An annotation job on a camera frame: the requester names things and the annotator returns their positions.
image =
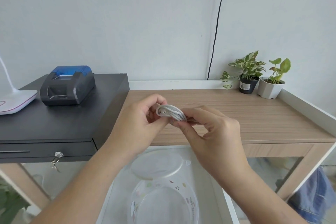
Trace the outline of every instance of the black plant pot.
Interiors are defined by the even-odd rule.
[[[239,91],[244,94],[252,94],[258,81],[259,77],[257,76],[254,77],[253,80],[248,80],[240,76]]]

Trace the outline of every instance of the pothos plant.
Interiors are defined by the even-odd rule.
[[[238,75],[231,76],[229,75],[228,72],[224,71],[222,74],[222,77],[220,78],[222,82],[227,83],[229,79],[236,81],[240,76],[242,78],[246,78],[248,80],[254,80],[255,77],[260,77],[263,75],[262,71],[265,71],[265,68],[263,65],[266,63],[263,61],[256,61],[255,58],[258,55],[258,51],[251,52],[247,54],[244,58],[242,59],[236,59],[235,61],[231,62],[228,64],[228,66],[233,66],[241,69],[241,72],[236,73]],[[230,84],[225,84],[223,87],[225,89],[229,89],[232,87],[232,83]]]
[[[277,58],[275,60],[270,60],[270,62],[274,65],[274,67],[270,68],[270,70],[273,71],[273,74],[265,81],[272,84],[280,84],[281,77],[291,68],[291,61],[285,58],[283,62],[281,62],[281,58]]]
[[[0,223],[11,224],[18,211],[29,204],[0,177]]]

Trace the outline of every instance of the desk leg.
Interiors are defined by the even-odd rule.
[[[294,167],[285,177],[285,182],[276,191],[278,196],[283,200],[287,200],[309,173],[317,168],[319,162],[332,146],[333,143],[314,144],[309,152],[296,162]]]
[[[29,204],[41,210],[50,203],[49,196],[35,182],[21,164],[0,164],[0,176],[5,179]]]

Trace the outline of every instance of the receipt printer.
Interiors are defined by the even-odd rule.
[[[96,85],[88,66],[58,66],[40,89],[45,105],[78,105]]]

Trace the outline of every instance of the blue printer lid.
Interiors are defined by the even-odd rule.
[[[75,72],[81,72],[86,76],[91,71],[89,66],[58,66],[51,72],[56,73],[57,76],[74,75]]]

